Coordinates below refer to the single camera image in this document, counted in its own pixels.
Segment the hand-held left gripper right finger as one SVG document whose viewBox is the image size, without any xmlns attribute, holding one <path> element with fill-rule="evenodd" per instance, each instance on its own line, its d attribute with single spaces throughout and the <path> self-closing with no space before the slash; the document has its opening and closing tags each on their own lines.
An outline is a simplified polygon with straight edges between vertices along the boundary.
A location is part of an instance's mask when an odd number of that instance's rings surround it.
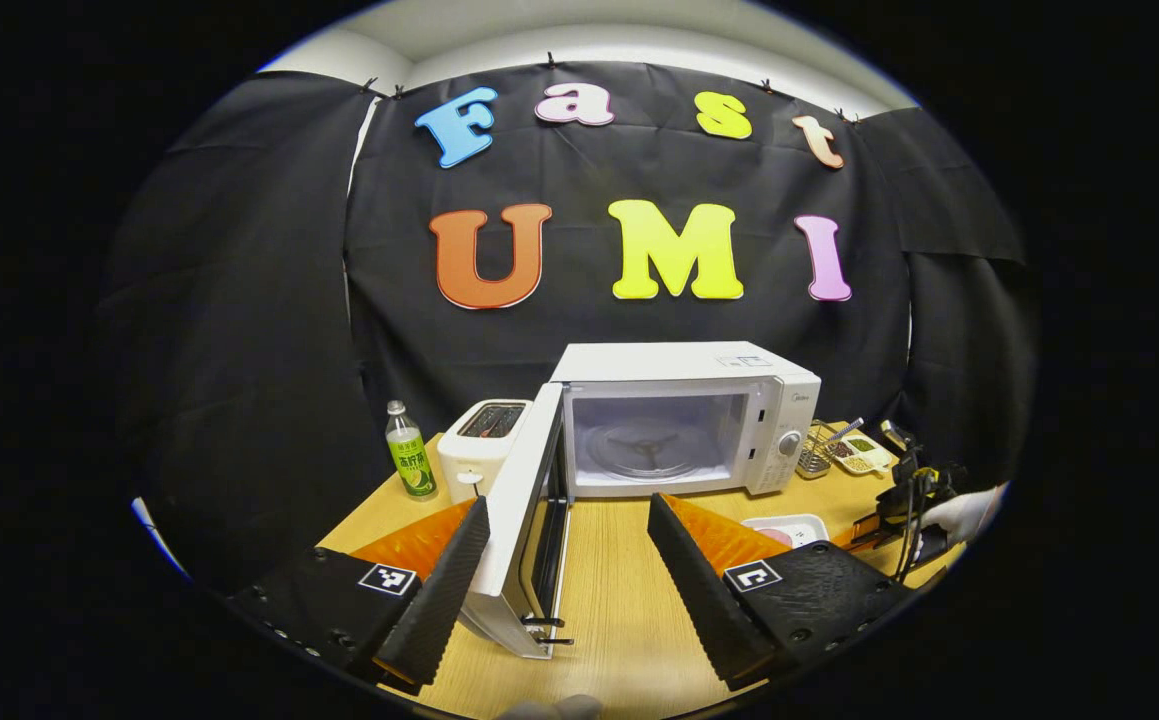
<svg viewBox="0 0 1159 720">
<path fill-rule="evenodd" d="M 731 691 L 841 655 L 916 597 L 834 543 L 793 548 L 663 493 L 649 501 L 647 532 Z"/>
</svg>

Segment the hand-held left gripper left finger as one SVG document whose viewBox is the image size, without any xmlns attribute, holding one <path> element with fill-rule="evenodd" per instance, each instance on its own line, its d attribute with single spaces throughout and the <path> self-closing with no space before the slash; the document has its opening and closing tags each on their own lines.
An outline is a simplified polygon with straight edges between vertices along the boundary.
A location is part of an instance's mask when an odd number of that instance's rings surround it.
<svg viewBox="0 0 1159 720">
<path fill-rule="evenodd" d="M 320 664 L 420 691 L 436 678 L 489 536 L 487 500 L 464 501 L 356 553 L 306 551 L 229 602 Z"/>
</svg>

